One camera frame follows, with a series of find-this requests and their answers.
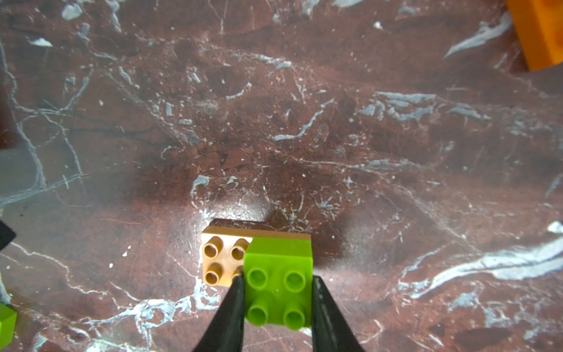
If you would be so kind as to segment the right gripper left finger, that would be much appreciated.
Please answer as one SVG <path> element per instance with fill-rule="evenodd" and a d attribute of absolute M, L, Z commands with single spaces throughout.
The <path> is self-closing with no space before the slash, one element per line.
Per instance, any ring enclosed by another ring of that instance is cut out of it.
<path fill-rule="evenodd" d="M 197 351 L 241 352 L 245 319 L 245 279 L 237 276 L 227 291 L 202 339 Z"/>

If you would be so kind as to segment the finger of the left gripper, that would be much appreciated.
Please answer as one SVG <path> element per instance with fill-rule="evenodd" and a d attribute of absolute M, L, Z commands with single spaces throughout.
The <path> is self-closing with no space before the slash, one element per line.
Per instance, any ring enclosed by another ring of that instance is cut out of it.
<path fill-rule="evenodd" d="M 0 250 L 3 250 L 16 238 L 16 233 L 3 221 L 0 221 Z"/>

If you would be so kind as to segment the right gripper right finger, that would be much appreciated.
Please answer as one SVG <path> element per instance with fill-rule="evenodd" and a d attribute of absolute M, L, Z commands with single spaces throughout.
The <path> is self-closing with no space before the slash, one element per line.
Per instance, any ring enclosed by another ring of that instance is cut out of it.
<path fill-rule="evenodd" d="M 324 281 L 312 280 L 312 350 L 364 352 Z"/>

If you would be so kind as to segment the green 2x2 brick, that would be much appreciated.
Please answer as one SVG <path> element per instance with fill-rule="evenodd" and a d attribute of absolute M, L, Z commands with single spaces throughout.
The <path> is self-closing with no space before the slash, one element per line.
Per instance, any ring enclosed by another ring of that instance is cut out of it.
<path fill-rule="evenodd" d="M 243 258 L 246 320 L 292 331 L 311 327 L 313 254 L 309 235 L 256 237 Z"/>

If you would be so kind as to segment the green 2x4 brick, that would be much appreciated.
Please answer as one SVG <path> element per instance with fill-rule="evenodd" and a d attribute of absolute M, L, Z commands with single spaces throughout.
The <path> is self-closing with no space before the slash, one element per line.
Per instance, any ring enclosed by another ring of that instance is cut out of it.
<path fill-rule="evenodd" d="M 15 334 L 17 312 L 5 304 L 0 306 L 0 349 L 9 346 Z"/>

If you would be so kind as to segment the tan 2x4 brick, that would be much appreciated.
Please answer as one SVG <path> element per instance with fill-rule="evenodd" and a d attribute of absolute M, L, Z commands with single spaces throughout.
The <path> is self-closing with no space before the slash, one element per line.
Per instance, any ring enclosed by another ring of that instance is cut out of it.
<path fill-rule="evenodd" d="M 243 257 L 255 238 L 311 240 L 306 233 L 275 230 L 255 221 L 214 219 L 202 231 L 202 281 L 209 286 L 230 287 L 243 274 Z"/>

